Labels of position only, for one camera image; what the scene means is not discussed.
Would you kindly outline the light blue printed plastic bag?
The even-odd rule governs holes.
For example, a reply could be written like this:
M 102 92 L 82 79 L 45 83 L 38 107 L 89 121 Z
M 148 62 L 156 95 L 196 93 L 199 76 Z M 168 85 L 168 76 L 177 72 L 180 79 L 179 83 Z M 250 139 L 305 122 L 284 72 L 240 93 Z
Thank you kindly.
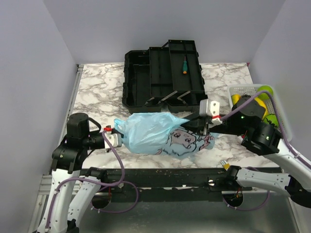
M 114 119 L 114 127 L 123 134 L 122 143 L 131 153 L 184 159 L 213 149 L 219 134 L 199 135 L 182 127 L 188 122 L 171 113 L 135 113 L 126 120 Z

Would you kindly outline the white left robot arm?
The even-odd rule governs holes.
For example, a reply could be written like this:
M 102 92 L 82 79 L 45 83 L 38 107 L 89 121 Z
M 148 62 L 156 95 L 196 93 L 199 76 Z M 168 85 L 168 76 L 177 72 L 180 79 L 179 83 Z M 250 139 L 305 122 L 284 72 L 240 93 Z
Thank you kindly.
M 52 153 L 52 184 L 38 233 L 77 233 L 79 223 L 96 191 L 107 188 L 102 175 L 89 176 L 74 196 L 75 178 L 80 176 L 89 150 L 103 149 L 100 130 L 90 131 L 89 123 L 100 124 L 85 113 L 75 113 L 67 121 L 67 133 Z

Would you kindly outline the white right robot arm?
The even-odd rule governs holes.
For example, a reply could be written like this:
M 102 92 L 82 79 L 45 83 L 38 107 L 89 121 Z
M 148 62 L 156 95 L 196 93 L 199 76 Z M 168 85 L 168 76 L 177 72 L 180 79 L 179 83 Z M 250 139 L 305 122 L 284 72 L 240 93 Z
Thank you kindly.
M 187 116 L 182 127 L 200 136 L 208 133 L 242 136 L 243 147 L 276 163 L 284 172 L 265 173 L 225 165 L 224 174 L 214 181 L 215 187 L 237 191 L 257 187 L 278 192 L 310 208 L 311 163 L 288 143 L 281 126 L 276 128 L 274 124 L 264 123 L 265 109 L 255 97 L 243 95 L 227 115 L 221 115 L 219 108 L 217 101 L 202 100 L 199 111 Z

